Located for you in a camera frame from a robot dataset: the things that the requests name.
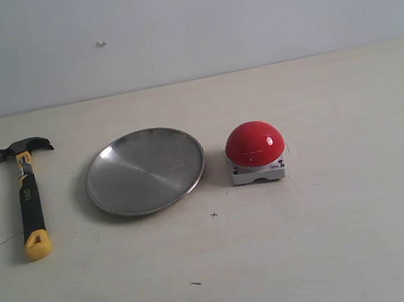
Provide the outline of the black and yellow claw hammer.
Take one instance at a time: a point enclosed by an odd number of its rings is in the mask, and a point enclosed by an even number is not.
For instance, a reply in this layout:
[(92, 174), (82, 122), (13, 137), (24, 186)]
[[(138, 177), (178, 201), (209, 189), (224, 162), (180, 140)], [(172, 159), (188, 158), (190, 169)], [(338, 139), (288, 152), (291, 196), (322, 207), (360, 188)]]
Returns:
[(0, 149), (0, 163), (15, 158), (19, 170), (19, 205), (25, 240), (25, 255), (29, 261), (47, 257), (53, 249), (46, 229), (39, 188), (32, 168), (32, 152), (36, 150), (54, 150), (50, 140), (42, 137), (30, 137), (12, 143), (8, 148)]

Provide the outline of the red dome push button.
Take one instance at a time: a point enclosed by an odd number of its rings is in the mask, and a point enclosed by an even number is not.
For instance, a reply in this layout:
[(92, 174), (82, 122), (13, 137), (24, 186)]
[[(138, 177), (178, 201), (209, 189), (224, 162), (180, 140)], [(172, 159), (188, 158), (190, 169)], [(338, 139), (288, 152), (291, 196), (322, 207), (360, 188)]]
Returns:
[(270, 123), (244, 122), (228, 136), (225, 156), (230, 164), (232, 182), (243, 186), (257, 180), (282, 180), (287, 176), (284, 159), (287, 143)]

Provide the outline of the round stainless steel plate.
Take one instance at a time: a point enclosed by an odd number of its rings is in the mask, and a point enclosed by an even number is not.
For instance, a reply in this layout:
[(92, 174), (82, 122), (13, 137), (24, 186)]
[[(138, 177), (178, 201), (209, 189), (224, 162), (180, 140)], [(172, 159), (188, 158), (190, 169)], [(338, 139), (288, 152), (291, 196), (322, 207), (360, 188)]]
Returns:
[(153, 127), (115, 139), (86, 171), (86, 193), (100, 210), (139, 217), (182, 200), (200, 181), (205, 152), (191, 134)]

